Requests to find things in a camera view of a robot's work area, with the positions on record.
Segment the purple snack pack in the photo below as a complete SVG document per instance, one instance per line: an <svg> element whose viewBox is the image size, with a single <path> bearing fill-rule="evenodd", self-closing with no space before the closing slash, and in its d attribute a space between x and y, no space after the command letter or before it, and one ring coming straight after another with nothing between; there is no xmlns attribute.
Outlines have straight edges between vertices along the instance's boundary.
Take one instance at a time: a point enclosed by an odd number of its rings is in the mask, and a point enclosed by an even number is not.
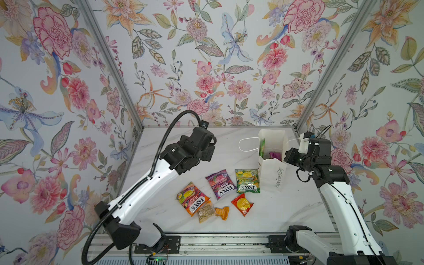
<svg viewBox="0 0 424 265"><path fill-rule="evenodd" d="M279 161L282 161L282 153L281 152L271 151L269 153L269 158L270 159L277 159Z"/></svg>

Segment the white paper bag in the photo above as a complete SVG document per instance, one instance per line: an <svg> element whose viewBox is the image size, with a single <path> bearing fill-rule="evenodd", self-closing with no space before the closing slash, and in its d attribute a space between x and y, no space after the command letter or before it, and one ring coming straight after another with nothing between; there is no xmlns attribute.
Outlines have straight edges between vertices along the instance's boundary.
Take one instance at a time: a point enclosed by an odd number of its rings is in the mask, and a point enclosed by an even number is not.
<svg viewBox="0 0 424 265"><path fill-rule="evenodd" d="M264 158L259 156L259 143L266 139ZM242 152L257 152L259 187L263 192L283 191L288 175L288 164L284 162L286 151L290 150L289 131L286 129L261 129L257 136L241 139L238 147ZM270 159L271 151L281 152L282 161Z"/></svg>

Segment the orange Fox's candy bag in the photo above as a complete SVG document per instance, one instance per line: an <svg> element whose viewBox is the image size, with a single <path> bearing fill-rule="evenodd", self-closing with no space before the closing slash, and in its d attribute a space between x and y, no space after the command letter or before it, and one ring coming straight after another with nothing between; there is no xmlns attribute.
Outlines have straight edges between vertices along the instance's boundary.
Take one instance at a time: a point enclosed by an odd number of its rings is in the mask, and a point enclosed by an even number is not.
<svg viewBox="0 0 424 265"><path fill-rule="evenodd" d="M177 194L176 200L184 207L190 216L193 216L201 206L210 201L210 198L193 182L190 182Z"/></svg>

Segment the green Lays chips bag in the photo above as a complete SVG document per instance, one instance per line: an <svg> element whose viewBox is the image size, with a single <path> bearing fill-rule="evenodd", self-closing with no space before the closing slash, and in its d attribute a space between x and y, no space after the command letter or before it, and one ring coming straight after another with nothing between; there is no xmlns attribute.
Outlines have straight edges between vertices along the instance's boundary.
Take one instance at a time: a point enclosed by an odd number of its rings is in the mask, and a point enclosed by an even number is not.
<svg viewBox="0 0 424 265"><path fill-rule="evenodd" d="M265 145L266 145L266 139L262 139L259 143L259 156L261 158L264 158L264 154L265 154Z"/></svg>

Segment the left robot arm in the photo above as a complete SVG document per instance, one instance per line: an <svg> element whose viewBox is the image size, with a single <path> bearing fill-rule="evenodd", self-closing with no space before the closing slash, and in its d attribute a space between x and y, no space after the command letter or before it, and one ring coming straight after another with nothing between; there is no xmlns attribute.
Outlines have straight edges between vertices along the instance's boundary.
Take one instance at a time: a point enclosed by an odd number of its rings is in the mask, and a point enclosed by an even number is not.
<svg viewBox="0 0 424 265"><path fill-rule="evenodd" d="M156 247L165 236L158 227L158 232L142 231L136 221L145 205L164 186L202 161L211 161L215 150L216 137L209 130L196 127L191 136L182 135L174 144L167 145L160 153L153 175L146 173L140 182L110 203L100 202L95 206L100 219L110 214L102 224L119 250L138 242Z"/></svg>

